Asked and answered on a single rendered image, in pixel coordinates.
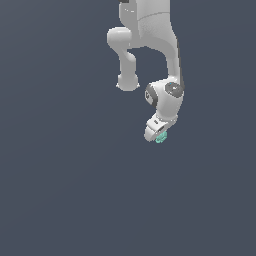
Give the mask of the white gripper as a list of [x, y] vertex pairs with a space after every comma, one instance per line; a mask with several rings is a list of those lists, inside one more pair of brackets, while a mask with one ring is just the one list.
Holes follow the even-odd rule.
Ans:
[[144, 138], [148, 141], [155, 141], [156, 137], [164, 131], [167, 131], [177, 121], [178, 116], [174, 116], [171, 120], [164, 121], [154, 114], [146, 123]]

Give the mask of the small teal object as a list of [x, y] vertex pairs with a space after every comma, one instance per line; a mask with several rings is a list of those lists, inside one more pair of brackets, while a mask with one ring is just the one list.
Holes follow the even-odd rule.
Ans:
[[164, 131], [159, 136], [156, 137], [155, 142], [156, 143], [162, 143], [164, 140], [167, 139], [167, 131]]

